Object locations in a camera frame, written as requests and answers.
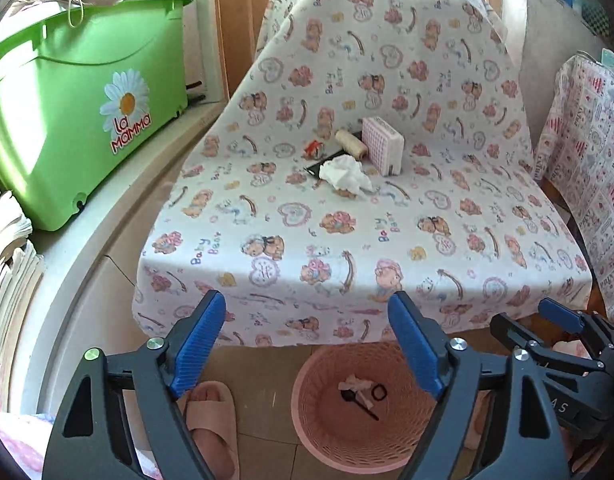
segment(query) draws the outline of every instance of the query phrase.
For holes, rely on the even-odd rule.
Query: windowsill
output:
[[[41,409],[46,372],[97,261],[136,204],[170,163],[198,141],[224,106],[219,102],[188,108],[122,163],[65,227],[31,236],[38,253],[44,255],[46,272],[18,338],[8,411],[36,413]]]

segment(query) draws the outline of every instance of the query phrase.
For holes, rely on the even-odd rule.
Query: beige thread roll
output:
[[[340,129],[336,132],[336,140],[356,160],[361,160],[369,153],[369,148],[358,138],[354,137],[347,130]]]

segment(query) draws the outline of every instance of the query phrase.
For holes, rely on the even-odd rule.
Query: metal screw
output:
[[[152,337],[147,341],[147,348],[149,350],[158,350],[158,348],[162,348],[165,344],[165,340],[162,337]]]
[[[454,337],[450,342],[449,346],[454,350],[465,350],[467,348],[467,341],[462,337]]]
[[[95,361],[100,357],[100,349],[99,348],[90,348],[85,352],[85,359],[87,361]]]
[[[527,361],[529,359],[529,352],[524,348],[514,348],[512,354],[519,361]]]

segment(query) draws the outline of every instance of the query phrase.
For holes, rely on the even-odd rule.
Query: pink checkered box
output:
[[[369,148],[369,158],[383,176],[401,173],[405,139],[380,117],[363,118],[362,140]]]

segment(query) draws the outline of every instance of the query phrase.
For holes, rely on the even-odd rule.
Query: black ring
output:
[[[383,395],[381,397],[376,396],[376,390],[381,389]],[[382,384],[377,384],[376,386],[374,386],[372,388],[372,398],[373,400],[378,400],[379,402],[381,400],[385,400],[385,398],[387,397],[387,388],[385,388]]]

